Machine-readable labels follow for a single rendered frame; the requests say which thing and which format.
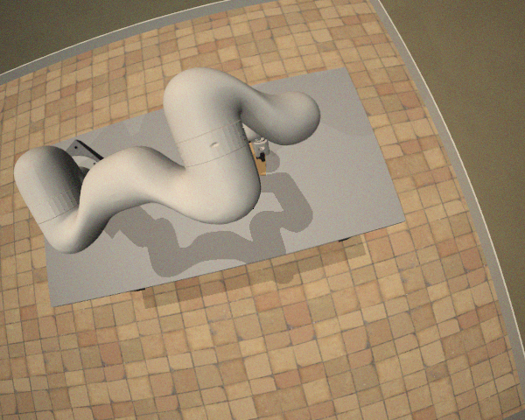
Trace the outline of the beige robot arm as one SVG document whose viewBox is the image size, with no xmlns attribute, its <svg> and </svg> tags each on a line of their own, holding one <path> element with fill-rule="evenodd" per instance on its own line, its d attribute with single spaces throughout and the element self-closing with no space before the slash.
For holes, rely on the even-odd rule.
<svg viewBox="0 0 525 420">
<path fill-rule="evenodd" d="M 18 159 L 17 188 L 56 250 L 81 252 L 115 214 L 148 203 L 207 224 L 238 221 L 261 194 L 249 143 L 298 144 L 320 121 L 319 106 L 308 94 L 265 94 L 209 67 L 174 76 L 163 107 L 184 166 L 147 146 L 97 162 L 46 145 Z"/>
</svg>

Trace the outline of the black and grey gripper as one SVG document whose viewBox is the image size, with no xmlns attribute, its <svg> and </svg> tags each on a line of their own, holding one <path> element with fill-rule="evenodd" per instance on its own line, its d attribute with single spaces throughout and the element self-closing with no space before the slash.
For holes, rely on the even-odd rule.
<svg viewBox="0 0 525 420">
<path fill-rule="evenodd" d="M 265 141 L 263 141 L 263 142 L 261 140 L 259 140 L 259 141 L 251 142 L 251 143 L 252 143 L 253 149 L 255 151 L 256 159 L 261 159 L 262 162 L 264 162 L 265 161 L 265 155 L 268 156 L 270 154 L 268 140 L 265 139 Z"/>
</svg>

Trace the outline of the orange mat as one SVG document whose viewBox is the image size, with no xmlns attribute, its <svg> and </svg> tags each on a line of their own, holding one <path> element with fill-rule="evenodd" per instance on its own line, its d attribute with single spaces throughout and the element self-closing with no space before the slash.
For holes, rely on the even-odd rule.
<svg viewBox="0 0 525 420">
<path fill-rule="evenodd" d="M 249 143 L 249 145 L 250 145 L 250 148 L 252 150 L 252 153 L 253 153 L 253 156 L 254 156 L 254 159 L 255 159 L 255 163 L 256 163 L 256 167 L 257 167 L 259 176 L 266 176 L 266 156 L 265 156 L 265 161 L 264 162 L 262 162 L 261 159 L 256 159 L 256 154 L 255 154 L 255 152 L 253 150 L 252 144 Z"/>
</svg>

